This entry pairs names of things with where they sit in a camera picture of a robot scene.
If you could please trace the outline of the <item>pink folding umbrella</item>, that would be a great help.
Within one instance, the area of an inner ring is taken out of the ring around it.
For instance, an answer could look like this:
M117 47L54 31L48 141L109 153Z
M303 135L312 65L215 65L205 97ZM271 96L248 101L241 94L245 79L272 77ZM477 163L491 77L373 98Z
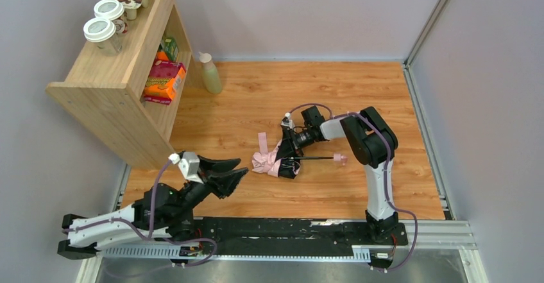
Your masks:
M277 177L278 176L278 168L279 168L279 160L276 161L276 150L277 146L272 150L268 150L268 141L267 141L267 135L265 132L258 133L258 142L259 142L259 151L255 152L251 157L251 163L252 163L252 171L259 174L267 174L269 176ZM300 158L300 165L301 161L303 160L333 160L334 162L345 166L348 157L346 155L342 155L340 153L335 153L331 157L324 157L324 156L294 156Z

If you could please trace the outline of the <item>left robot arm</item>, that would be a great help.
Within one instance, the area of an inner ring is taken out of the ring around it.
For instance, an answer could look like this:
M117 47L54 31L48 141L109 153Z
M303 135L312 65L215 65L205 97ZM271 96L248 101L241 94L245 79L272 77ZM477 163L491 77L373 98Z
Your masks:
M172 153L143 197L121 209L86 218L66 214L58 255L70 260L95 257L106 249L138 240L165 241L197 252L203 236L194 223L194 208L210 195L229 197L249 173L240 159L208 159L191 151Z

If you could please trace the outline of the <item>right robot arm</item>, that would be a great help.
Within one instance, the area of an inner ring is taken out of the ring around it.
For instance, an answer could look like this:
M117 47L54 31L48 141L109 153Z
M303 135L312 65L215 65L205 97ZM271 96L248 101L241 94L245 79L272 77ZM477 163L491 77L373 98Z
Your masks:
M398 211L390 182L398 139L374 107L325 119L316 105L302 111L304 125L297 130L286 113L281 120L282 140L275 151L275 173L294 178L306 156L303 149L317 142L345 138L357 161L363 165L369 192L365 211L368 236L378 243L398 241Z

